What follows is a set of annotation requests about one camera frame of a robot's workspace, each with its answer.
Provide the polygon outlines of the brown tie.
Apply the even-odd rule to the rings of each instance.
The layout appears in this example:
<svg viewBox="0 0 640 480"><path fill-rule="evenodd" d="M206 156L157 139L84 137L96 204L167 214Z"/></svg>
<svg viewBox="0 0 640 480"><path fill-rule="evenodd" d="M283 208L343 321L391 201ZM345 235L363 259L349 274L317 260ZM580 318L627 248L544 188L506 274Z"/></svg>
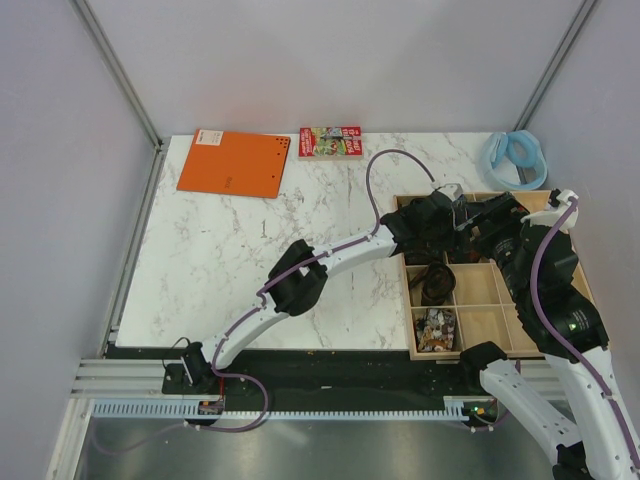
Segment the brown tie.
<svg viewBox="0 0 640 480"><path fill-rule="evenodd" d="M442 306L456 287L456 277L444 263L433 262L418 272L408 286L416 295L416 306Z"/></svg>

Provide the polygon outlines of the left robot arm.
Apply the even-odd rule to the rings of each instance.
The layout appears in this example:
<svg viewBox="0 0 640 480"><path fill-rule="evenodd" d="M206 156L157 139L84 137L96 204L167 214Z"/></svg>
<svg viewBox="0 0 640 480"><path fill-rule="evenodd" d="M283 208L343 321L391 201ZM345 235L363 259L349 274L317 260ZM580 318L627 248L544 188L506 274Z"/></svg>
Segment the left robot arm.
<svg viewBox="0 0 640 480"><path fill-rule="evenodd" d="M332 277L420 248L446 249L454 240L453 207L462 196L460 185L445 184L379 216L365 234L319 247L294 242L269 272L254 305L223 332L203 342L189 341L180 361L165 366L165 379L198 393L211 392L250 343L277 323L313 309Z"/></svg>

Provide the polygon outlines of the black orange floral tie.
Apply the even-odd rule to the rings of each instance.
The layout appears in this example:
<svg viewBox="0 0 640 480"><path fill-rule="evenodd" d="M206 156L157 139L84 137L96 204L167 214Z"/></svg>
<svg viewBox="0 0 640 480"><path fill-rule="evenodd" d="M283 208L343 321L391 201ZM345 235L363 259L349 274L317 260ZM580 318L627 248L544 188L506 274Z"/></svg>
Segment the black orange floral tie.
<svg viewBox="0 0 640 480"><path fill-rule="evenodd" d="M419 238L405 253L407 265L427 265L433 261L448 264L467 263L467 254L462 248L460 236L454 233L439 239Z"/></svg>

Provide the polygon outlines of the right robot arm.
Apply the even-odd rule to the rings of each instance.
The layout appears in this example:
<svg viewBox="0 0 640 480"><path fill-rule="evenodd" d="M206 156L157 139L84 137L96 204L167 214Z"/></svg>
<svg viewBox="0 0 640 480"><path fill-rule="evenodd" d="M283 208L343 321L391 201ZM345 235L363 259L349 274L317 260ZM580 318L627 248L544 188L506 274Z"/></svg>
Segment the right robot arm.
<svg viewBox="0 0 640 480"><path fill-rule="evenodd" d="M593 301L574 285L579 264L568 233L578 197L554 190L531 213L511 193L453 203L455 230L493 260L523 330L556 373L573 414L562 415L495 343L465 350L458 381L498 400L545 452L556 479L636 479L639 435L617 385L609 337Z"/></svg>

